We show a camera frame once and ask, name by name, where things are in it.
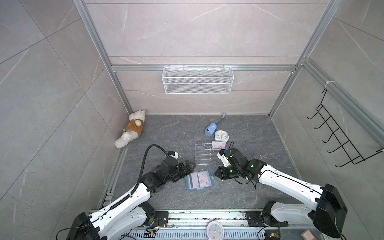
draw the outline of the alarm clock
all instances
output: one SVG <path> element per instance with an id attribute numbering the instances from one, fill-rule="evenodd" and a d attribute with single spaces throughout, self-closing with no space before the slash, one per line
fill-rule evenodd
<path id="1" fill-rule="evenodd" d="M 217 130 L 215 132 L 215 141 L 217 142 L 227 142 L 229 139 L 229 135 L 224 130 Z"/>
<path id="2" fill-rule="evenodd" d="M 212 221 L 207 226 L 207 237 L 209 240 L 222 240 L 224 228 L 218 221 Z"/>

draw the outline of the clock face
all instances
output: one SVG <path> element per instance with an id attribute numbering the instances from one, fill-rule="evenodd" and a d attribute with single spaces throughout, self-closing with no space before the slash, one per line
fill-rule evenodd
<path id="1" fill-rule="evenodd" d="M 224 228 L 217 222 L 212 221 L 207 226 L 207 236 L 209 240 L 222 240 L 224 237 Z"/>
<path id="2" fill-rule="evenodd" d="M 223 130 L 216 131 L 216 138 L 224 140 L 227 137 L 228 137 L 228 133 L 226 131 L 223 131 Z"/>

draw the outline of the stuffed animal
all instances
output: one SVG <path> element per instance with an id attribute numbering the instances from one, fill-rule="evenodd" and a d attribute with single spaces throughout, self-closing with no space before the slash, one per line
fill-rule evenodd
<path id="1" fill-rule="evenodd" d="M 129 123 L 123 129 L 121 138 L 116 139 L 115 146 L 117 148 L 125 147 L 133 139 L 139 138 L 144 127 L 145 110 L 140 110 L 129 115 Z"/>

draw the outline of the brown shirt on stuffed animal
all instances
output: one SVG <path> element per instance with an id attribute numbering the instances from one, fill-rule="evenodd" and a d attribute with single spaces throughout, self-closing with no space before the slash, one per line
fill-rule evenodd
<path id="1" fill-rule="evenodd" d="M 141 122 L 141 125 L 140 126 L 137 126 L 135 121 L 136 120 L 139 120 Z M 137 134 L 139 135 L 138 137 L 140 137 L 141 135 L 141 132 L 143 131 L 143 126 L 144 126 L 144 121 L 143 120 L 140 120 L 140 119 L 132 119 L 128 125 L 124 128 L 124 131 L 134 131 L 134 132 L 137 132 Z"/>

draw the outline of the blue brush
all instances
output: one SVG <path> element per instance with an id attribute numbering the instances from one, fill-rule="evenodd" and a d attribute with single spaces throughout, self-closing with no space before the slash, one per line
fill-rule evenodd
<path id="1" fill-rule="evenodd" d="M 213 134 L 214 134 L 214 132 L 215 132 L 215 130 L 216 130 L 216 128 L 217 128 L 217 126 L 221 123 L 221 121 L 223 121 L 223 119 L 225 118 L 225 115 L 226 115 L 226 113 L 224 113 L 224 115 L 223 115 L 223 117 L 222 117 L 222 119 L 220 120 L 220 122 L 218 122 L 218 123 L 211 123 L 208 127 L 207 127 L 207 129 L 205 130 L 205 134 L 207 135 L 207 136 L 212 136 Z"/>

